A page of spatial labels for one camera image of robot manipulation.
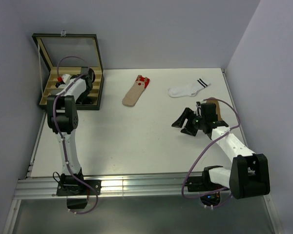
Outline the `beige reindeer sock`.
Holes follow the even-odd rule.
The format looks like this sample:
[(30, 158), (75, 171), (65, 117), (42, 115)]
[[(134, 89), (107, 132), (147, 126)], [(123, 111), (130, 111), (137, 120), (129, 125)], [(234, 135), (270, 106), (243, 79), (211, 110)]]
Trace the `beige reindeer sock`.
[(133, 107), (137, 103), (138, 99), (144, 92), (144, 90), (149, 85), (150, 79), (148, 77), (143, 77), (138, 75), (132, 87), (126, 93), (122, 100), (122, 104), (127, 107)]

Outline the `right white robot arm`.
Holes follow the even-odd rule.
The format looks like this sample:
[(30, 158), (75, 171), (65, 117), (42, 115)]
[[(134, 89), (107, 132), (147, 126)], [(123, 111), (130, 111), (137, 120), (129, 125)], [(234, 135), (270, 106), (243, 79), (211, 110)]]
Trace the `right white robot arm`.
[[(267, 195), (270, 193), (270, 177), (268, 159), (264, 154), (257, 154), (249, 149), (232, 132), (240, 124), (230, 127), (220, 117), (220, 99), (208, 98), (196, 103), (196, 110), (185, 108), (181, 116), (172, 123), (181, 133), (196, 136), (202, 131), (210, 140), (210, 144), (195, 160), (182, 189), (188, 192), (203, 192), (204, 196), (230, 190), (236, 199)], [(201, 176), (191, 176), (193, 169), (206, 151), (217, 144), (231, 162), (231, 168), (224, 166), (208, 166)]]

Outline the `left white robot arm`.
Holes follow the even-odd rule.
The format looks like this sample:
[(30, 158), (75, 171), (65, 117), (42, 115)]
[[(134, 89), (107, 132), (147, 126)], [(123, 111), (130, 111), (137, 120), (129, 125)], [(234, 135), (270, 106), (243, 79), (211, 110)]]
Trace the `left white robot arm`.
[(55, 94), (47, 98), (47, 123), (56, 134), (62, 159), (59, 187), (75, 195), (85, 190), (75, 142), (79, 123), (76, 104), (87, 98), (94, 80), (95, 74), (91, 68), (83, 67), (77, 75), (64, 74), (59, 77)]

